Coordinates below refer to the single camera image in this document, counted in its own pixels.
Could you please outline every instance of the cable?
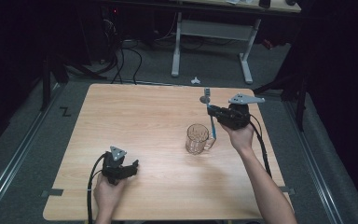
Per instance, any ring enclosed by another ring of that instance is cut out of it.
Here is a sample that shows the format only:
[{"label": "cable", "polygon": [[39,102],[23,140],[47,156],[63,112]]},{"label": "cable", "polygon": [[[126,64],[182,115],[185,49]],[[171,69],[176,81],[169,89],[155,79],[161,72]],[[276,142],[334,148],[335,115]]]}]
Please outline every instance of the cable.
[{"label": "cable", "polygon": [[[110,84],[113,84],[113,83],[116,81],[116,78],[117,78],[117,77],[120,77],[120,83],[123,84],[122,79],[121,79],[121,75],[120,75],[120,71],[121,71],[121,69],[122,69],[123,66],[124,66],[124,52],[123,52],[123,50],[124,50],[124,48],[121,48],[121,49],[120,49],[121,58],[122,58],[121,66],[120,66],[120,68],[118,69],[116,75],[114,76],[114,78],[113,78],[113,80],[111,81]],[[138,51],[136,51],[136,50],[134,50],[134,49],[125,49],[125,50],[132,51],[132,52],[138,54],[138,56],[139,56],[140,62],[139,62],[139,64],[138,64],[138,67],[136,68],[135,72],[134,72],[133,75],[132,75],[133,84],[137,85],[135,76],[136,76],[136,74],[138,73],[138,71],[139,71],[139,69],[140,69],[140,67],[141,67],[141,65],[142,65],[142,55],[141,55]]]},{"label": "cable", "polygon": [[264,161],[264,166],[266,167],[266,171],[269,174],[269,176],[272,178],[271,170],[269,169],[269,158],[267,155],[266,146],[264,145],[260,122],[255,118],[255,116],[253,116],[253,115],[251,115],[251,116],[255,119],[255,121],[257,121],[258,127],[260,128],[260,133],[259,133],[257,128],[255,127],[255,125],[251,121],[249,121],[249,123],[252,125],[253,129],[255,130],[255,134],[257,135],[258,142],[260,143],[261,152],[263,154],[263,161]]},{"label": "cable", "polygon": [[113,77],[113,80],[110,84],[113,84],[117,78],[117,76],[120,77],[120,83],[123,84],[123,81],[121,80],[121,75],[120,75],[120,71],[124,66],[124,53],[123,53],[123,48],[120,48],[120,52],[121,52],[121,66],[120,68],[117,69],[117,73],[115,74],[115,76]]},{"label": "cable", "polygon": [[95,168],[97,167],[98,163],[100,162],[101,159],[103,159],[105,157],[105,154],[103,154],[94,164],[94,167],[92,167],[92,171],[91,174],[89,175],[89,184],[87,186],[87,210],[88,210],[88,215],[89,215],[89,223],[92,223],[92,207],[91,207],[91,192],[92,192],[92,179],[94,178],[94,176],[96,174],[98,174],[99,172],[97,172],[96,174],[94,174]]},{"label": "cable", "polygon": [[136,80],[135,80],[135,76],[136,76],[136,73],[138,72],[139,68],[141,67],[141,64],[142,64],[142,55],[141,55],[140,53],[138,53],[138,51],[136,51],[136,50],[134,50],[134,49],[126,49],[126,50],[130,50],[130,51],[132,51],[132,52],[138,54],[138,56],[139,56],[139,60],[140,60],[139,65],[138,65],[138,67],[136,68],[135,72],[134,72],[133,75],[132,75],[133,84],[137,85],[137,84],[136,84]]}]

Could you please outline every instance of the aluminum rail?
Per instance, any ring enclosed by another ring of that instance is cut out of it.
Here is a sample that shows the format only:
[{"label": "aluminum rail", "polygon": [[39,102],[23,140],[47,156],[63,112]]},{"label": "aluminum rail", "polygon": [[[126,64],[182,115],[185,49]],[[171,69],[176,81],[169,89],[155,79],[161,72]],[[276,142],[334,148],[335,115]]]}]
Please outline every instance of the aluminum rail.
[{"label": "aluminum rail", "polygon": [[293,106],[290,102],[283,102],[283,106],[289,114],[293,126],[296,128],[296,133],[301,142],[303,153],[305,157],[306,164],[310,169],[310,175],[312,177],[313,183],[319,193],[322,204],[324,205],[324,210],[330,220],[330,223],[341,224],[342,221],[341,215],[336,207],[334,199],[331,195],[331,191],[324,181],[324,177],[319,169],[318,163],[313,157],[312,151],[310,150],[310,145],[308,144],[307,138],[304,132],[301,132],[296,124],[296,112],[293,109]]},{"label": "aluminum rail", "polygon": [[28,130],[27,134],[24,136],[23,140],[21,141],[20,145],[18,146],[14,156],[10,160],[9,164],[7,165],[5,171],[0,176],[0,201],[4,197],[8,187],[10,186],[11,181],[16,176],[16,173],[19,171],[22,163],[24,162],[28,152],[31,149],[31,144],[34,140],[34,137],[40,126],[42,125],[46,115],[48,114],[51,106],[53,105],[54,101],[58,98],[58,96],[62,93],[64,88],[63,84],[56,84],[53,87],[52,92],[52,99],[48,107],[40,111],[37,115],[36,119],[34,120],[31,128]]}]

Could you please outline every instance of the hand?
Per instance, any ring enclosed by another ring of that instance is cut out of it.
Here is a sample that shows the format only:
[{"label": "hand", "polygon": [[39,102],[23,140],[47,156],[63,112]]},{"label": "hand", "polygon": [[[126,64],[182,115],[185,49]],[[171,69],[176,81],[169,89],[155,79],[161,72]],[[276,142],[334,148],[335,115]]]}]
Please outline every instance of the hand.
[{"label": "hand", "polygon": [[231,141],[231,145],[240,153],[240,152],[247,152],[252,151],[252,141],[254,135],[254,129],[252,125],[248,124],[246,127],[232,130],[227,126],[222,125],[222,128],[226,130],[229,135],[229,139]]},{"label": "hand", "polygon": [[97,185],[94,189],[94,198],[99,208],[96,224],[111,223],[113,212],[118,205],[126,182],[127,179],[122,179],[115,186],[109,183],[106,176],[98,174]]}]

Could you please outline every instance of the table leg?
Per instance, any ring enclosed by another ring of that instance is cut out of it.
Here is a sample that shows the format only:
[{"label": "table leg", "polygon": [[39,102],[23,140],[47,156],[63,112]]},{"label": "table leg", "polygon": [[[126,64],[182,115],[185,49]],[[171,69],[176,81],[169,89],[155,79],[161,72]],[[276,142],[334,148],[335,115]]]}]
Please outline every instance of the table leg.
[{"label": "table leg", "polygon": [[171,72],[171,75],[173,77],[179,77],[181,28],[182,28],[182,13],[178,12],[178,21],[176,23],[176,42],[175,42],[175,50],[173,52],[172,72]]},{"label": "table leg", "polygon": [[258,31],[258,27],[260,25],[260,22],[261,22],[260,19],[257,19],[255,21],[255,25],[254,25],[254,27],[252,29],[251,34],[250,34],[250,37],[249,37],[249,40],[248,40],[248,45],[246,46],[245,52],[240,53],[242,72],[243,72],[243,75],[245,77],[245,82],[247,84],[252,84],[253,83],[252,74],[251,74],[251,71],[249,70],[248,57],[249,57],[249,54],[251,52],[252,45],[255,42],[255,36],[257,35],[257,31]]}]

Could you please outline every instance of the small white object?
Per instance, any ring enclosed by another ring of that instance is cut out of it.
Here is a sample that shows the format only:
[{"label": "small white object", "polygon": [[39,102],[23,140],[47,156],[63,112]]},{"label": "small white object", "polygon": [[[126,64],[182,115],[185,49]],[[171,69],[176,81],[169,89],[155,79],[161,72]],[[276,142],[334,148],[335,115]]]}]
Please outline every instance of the small white object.
[{"label": "small white object", "polygon": [[194,79],[191,80],[191,83],[192,83],[192,84],[200,84],[201,81],[199,81],[199,79],[198,79],[197,77],[194,77]]}]

